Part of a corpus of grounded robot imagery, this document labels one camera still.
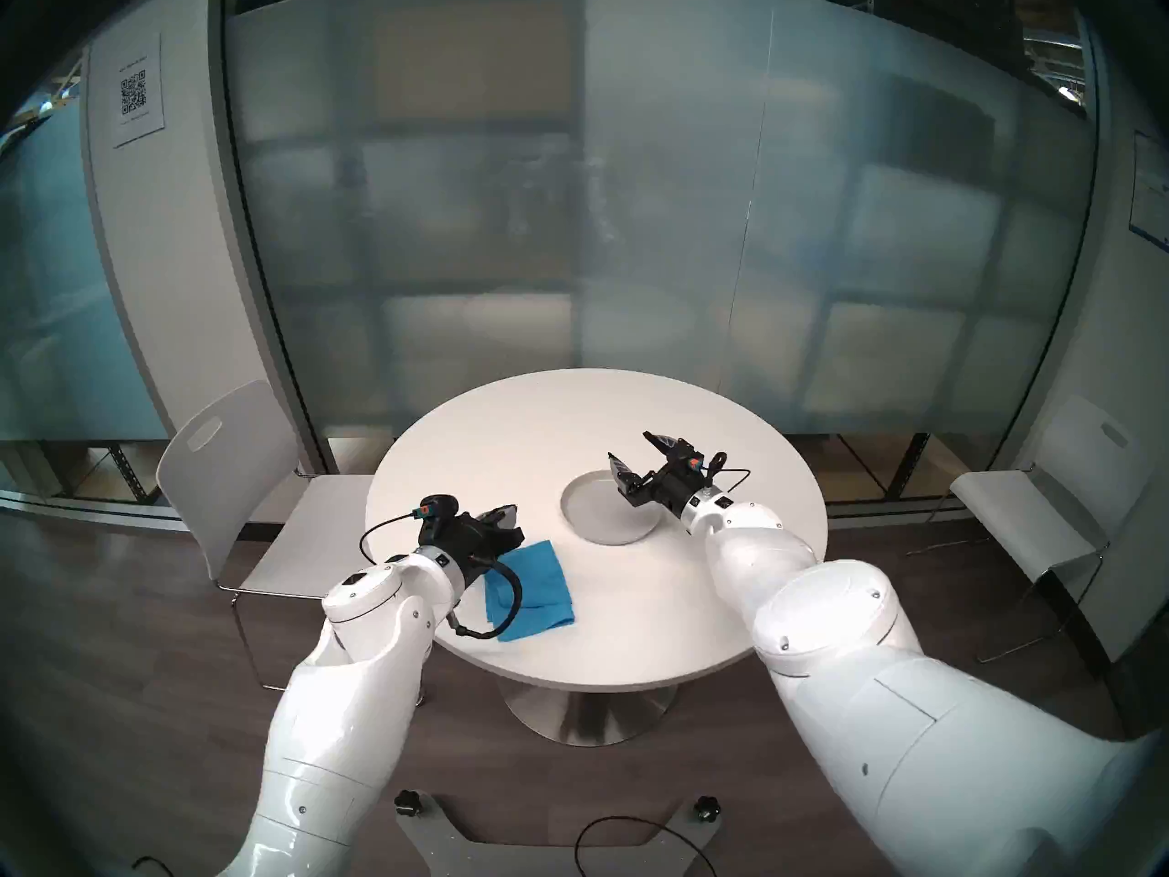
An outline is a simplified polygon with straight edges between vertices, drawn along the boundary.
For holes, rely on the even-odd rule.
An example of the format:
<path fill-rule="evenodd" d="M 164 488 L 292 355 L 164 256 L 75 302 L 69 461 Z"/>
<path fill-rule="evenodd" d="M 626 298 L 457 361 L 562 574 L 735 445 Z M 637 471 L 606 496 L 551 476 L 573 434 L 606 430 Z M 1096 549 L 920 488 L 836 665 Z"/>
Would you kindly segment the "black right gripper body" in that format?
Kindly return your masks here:
<path fill-rule="evenodd" d="M 670 515 L 683 515 L 692 497 L 703 489 L 701 467 L 666 464 L 658 471 L 639 475 L 639 488 L 624 498 L 634 507 L 653 503 Z"/>

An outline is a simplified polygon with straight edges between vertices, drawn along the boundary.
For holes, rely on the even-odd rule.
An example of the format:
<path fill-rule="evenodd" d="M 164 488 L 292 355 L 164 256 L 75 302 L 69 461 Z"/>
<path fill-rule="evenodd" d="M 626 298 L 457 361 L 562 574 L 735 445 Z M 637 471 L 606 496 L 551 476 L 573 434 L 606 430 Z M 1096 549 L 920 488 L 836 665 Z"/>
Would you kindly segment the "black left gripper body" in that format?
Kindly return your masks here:
<path fill-rule="evenodd" d="M 523 529 L 503 531 L 477 517 L 437 517 L 429 520 L 429 557 L 447 572 L 459 572 L 464 583 L 473 583 L 494 560 L 519 548 Z"/>

